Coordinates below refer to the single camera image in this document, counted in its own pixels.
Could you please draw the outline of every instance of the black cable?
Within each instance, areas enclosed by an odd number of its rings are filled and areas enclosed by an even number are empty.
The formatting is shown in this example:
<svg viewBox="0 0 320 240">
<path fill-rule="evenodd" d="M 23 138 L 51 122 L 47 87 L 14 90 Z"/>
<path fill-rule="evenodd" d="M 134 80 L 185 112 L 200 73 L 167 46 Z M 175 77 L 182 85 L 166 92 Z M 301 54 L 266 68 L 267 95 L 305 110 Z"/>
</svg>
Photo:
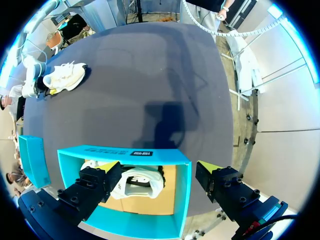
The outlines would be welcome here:
<svg viewBox="0 0 320 240">
<path fill-rule="evenodd" d="M 265 229 L 266 227 L 269 227 L 270 225 L 275 224 L 276 222 L 279 222 L 281 220 L 297 219 L 297 218 L 298 218 L 298 215 L 285 215 L 285 216 L 276 217 L 274 219 L 266 221 L 265 223 L 261 224 L 260 226 L 257 226 L 255 229 L 253 229 L 249 233 L 238 238 L 238 240 L 245 240 L 245 239 L 251 237 L 253 234 L 256 234 L 257 232 L 261 231 L 262 229 Z"/>
</svg>

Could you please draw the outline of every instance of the floor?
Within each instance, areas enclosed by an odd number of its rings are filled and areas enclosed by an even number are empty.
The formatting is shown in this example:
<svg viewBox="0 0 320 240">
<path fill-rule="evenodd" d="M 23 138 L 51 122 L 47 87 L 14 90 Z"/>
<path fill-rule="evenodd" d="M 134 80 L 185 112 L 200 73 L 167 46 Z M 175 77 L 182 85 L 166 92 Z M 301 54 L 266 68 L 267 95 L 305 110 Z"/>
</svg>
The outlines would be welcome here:
<svg viewBox="0 0 320 240">
<path fill-rule="evenodd" d="M 143 22 L 178 22 L 180 16 L 176 13 L 144 13 L 142 14 L 142 19 Z M 139 21 L 136 14 L 128 15 L 128 24 L 138 22 Z M 220 25 L 219 30 L 222 32 L 228 32 L 227 28 L 223 24 Z M 229 54 L 229 46 L 225 38 L 218 36 L 216 38 L 216 46 L 220 53 L 224 53 L 227 55 Z M 233 62 L 223 56 L 221 56 L 221 61 L 223 63 L 223 67 L 227 76 L 229 88 L 231 90 L 237 91 L 237 74 L 234 70 Z M 258 116 L 258 100 L 255 95 L 250 96 L 249 101 L 240 99 L 240 111 L 238 111 L 237 96 L 234 94 L 230 94 L 230 98 L 233 115 L 232 167 L 243 173 L 246 165 L 248 164 L 249 157 L 255 142 L 255 135 L 257 133 L 257 126 L 254 124 L 254 122 L 256 121 Z M 251 120 L 247 120 L 247 115 L 251 116 Z M 246 138 L 249 140 L 248 144 L 245 144 L 244 142 Z M 79 227 L 99 237 L 109 240 L 133 240 L 133 238 L 117 236 L 100 229 L 96 229 L 85 223 L 79 224 Z M 228 228 L 227 234 L 224 234 L 225 228 Z M 238 225 L 234 222 L 231 222 L 225 215 L 225 213 L 221 212 L 219 209 L 212 209 L 212 211 L 205 214 L 187 217 L 182 234 L 182 239 L 193 239 L 193 237 L 198 234 L 198 231 L 200 234 L 206 233 L 203 238 L 201 238 L 203 240 L 230 239 L 237 228 Z"/>
</svg>

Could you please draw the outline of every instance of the yellow tape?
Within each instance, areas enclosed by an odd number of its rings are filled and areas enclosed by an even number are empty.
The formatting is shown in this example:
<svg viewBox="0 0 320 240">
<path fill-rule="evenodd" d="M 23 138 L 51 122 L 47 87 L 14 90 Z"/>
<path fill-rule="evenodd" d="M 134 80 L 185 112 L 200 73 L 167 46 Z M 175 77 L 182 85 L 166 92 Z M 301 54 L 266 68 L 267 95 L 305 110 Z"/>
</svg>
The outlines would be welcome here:
<svg viewBox="0 0 320 240">
<path fill-rule="evenodd" d="M 101 170 L 105 170 L 105 172 L 108 172 L 114 165 L 116 165 L 117 162 L 119 161 L 113 161 L 101 166 L 96 166 L 95 169 L 101 169 Z"/>
<path fill-rule="evenodd" d="M 213 165 L 205 161 L 198 161 L 198 162 L 201 163 L 210 173 L 212 173 L 212 171 L 216 169 L 223 169 L 223 167 L 221 166 Z"/>
</svg>

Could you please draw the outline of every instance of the chair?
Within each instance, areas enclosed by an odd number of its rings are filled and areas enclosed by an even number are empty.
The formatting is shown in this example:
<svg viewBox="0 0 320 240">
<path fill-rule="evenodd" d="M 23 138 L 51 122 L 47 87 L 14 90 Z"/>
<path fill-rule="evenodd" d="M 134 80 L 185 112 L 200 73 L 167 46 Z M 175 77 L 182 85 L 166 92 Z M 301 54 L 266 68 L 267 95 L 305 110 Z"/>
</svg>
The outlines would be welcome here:
<svg viewBox="0 0 320 240">
<path fill-rule="evenodd" d="M 55 33 L 50 33 L 46 39 L 46 45 L 51 48 L 52 51 L 55 51 L 54 55 L 64 48 L 65 43 L 70 45 L 70 42 L 64 38 L 62 32 L 59 30 L 55 31 Z"/>
</svg>

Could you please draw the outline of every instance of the white coiled tube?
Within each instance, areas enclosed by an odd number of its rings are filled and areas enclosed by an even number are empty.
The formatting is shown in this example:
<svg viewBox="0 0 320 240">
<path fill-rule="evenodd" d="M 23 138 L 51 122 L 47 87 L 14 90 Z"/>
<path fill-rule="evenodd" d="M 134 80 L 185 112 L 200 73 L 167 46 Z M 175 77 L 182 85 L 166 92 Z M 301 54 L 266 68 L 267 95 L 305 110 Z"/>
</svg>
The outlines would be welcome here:
<svg viewBox="0 0 320 240">
<path fill-rule="evenodd" d="M 220 37 L 247 37 L 247 36 L 252 36 L 252 35 L 260 35 L 263 34 L 271 29 L 273 29 L 274 27 L 278 26 L 281 21 L 283 21 L 286 17 L 282 14 L 278 19 L 276 19 L 273 23 L 259 28 L 257 30 L 254 31 L 248 31 L 248 32 L 234 32 L 234 33 L 222 33 L 222 32 L 217 32 L 217 31 L 211 31 L 210 29 L 202 26 L 195 18 L 194 16 L 192 16 L 187 2 L 186 0 L 182 0 L 183 6 L 186 10 L 186 12 L 188 13 L 189 17 L 191 18 L 191 20 L 194 22 L 195 25 L 197 25 L 199 28 L 201 28 L 202 30 L 206 31 L 209 34 L 212 35 L 216 35 L 216 36 L 220 36 Z"/>
</svg>

